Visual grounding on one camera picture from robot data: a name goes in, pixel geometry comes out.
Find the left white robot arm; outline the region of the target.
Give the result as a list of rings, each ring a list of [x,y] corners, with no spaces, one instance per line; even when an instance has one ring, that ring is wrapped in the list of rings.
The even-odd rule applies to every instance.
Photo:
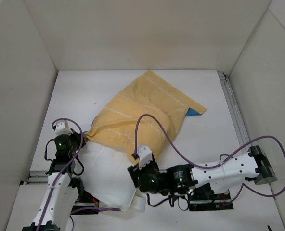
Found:
[[[56,146],[51,161],[45,195],[39,210],[23,231],[64,231],[75,202],[84,198],[82,180],[75,176],[75,159],[85,144],[83,136],[66,129],[52,139]]]

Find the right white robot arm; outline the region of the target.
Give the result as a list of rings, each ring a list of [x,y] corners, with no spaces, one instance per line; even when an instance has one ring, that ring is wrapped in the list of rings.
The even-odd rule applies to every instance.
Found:
[[[211,163],[206,163],[204,168],[184,164],[161,171],[152,151],[145,145],[139,147],[137,157],[139,162],[128,167],[128,172],[135,188],[143,193],[184,195],[201,189],[206,198],[213,198],[247,181],[256,185],[277,181],[268,158],[259,146],[252,146],[248,152],[227,162],[218,162],[217,168],[210,168]]]

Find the blue yellow cartoon pillowcase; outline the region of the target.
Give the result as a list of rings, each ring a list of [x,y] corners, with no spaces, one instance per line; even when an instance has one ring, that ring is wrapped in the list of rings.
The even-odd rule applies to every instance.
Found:
[[[149,70],[114,96],[92,122],[88,141],[120,150],[132,163],[135,146],[146,145],[156,159],[181,130],[186,116],[206,108]]]

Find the white pillow yellow trim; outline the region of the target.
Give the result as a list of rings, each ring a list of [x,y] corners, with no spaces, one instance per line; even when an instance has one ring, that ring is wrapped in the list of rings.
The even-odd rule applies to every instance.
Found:
[[[146,198],[137,194],[125,152],[88,141],[78,156],[85,167],[81,175],[85,191],[108,207],[145,211]]]

